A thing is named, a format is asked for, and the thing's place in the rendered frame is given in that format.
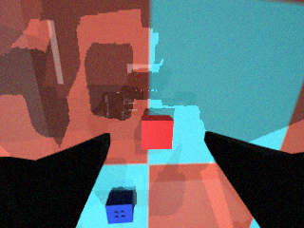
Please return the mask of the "blue block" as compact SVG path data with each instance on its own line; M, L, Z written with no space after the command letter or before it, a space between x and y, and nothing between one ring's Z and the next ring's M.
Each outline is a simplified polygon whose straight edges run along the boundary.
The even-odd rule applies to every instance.
M133 222L133 190L109 192L105 209L108 224Z

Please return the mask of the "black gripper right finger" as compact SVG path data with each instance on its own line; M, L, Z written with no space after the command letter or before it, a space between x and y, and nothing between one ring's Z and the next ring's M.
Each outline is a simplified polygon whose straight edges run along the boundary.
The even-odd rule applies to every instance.
M304 152L206 131L204 142L260 228L304 228Z

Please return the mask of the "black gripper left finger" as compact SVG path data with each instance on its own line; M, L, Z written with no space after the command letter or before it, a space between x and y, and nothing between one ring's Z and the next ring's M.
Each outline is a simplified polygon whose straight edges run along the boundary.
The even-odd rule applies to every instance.
M104 133L36 161L0 157L0 201L17 228L76 228L109 146Z

